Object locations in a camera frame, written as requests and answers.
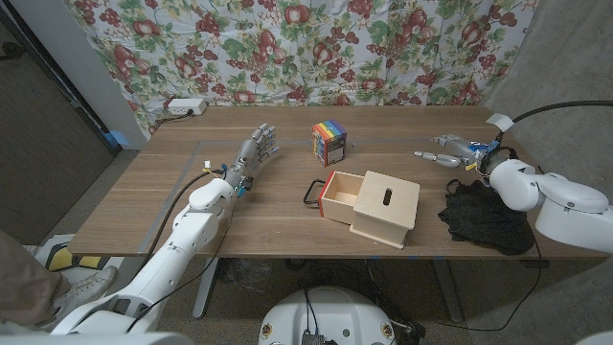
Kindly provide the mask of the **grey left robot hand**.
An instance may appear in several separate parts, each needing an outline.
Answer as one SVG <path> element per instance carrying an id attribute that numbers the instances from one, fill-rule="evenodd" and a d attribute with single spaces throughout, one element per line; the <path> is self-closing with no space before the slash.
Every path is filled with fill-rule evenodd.
<path id="1" fill-rule="evenodd" d="M 237 194 L 243 196 L 252 188 L 255 175 L 261 165 L 275 154 L 275 127 L 262 124 L 246 139 L 238 150 L 235 161 L 226 170 L 223 179 L 228 182 Z"/>

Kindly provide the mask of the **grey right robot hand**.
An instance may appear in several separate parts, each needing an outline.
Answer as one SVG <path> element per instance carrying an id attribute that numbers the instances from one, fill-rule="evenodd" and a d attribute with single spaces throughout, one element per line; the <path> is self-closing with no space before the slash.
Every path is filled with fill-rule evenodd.
<path id="1" fill-rule="evenodd" d="M 414 155 L 423 160 L 435 162 L 447 168 L 476 167 L 489 152 L 489 144 L 468 141 L 458 135 L 445 134 L 433 137 L 432 142 L 446 149 L 446 153 L 415 151 Z"/>

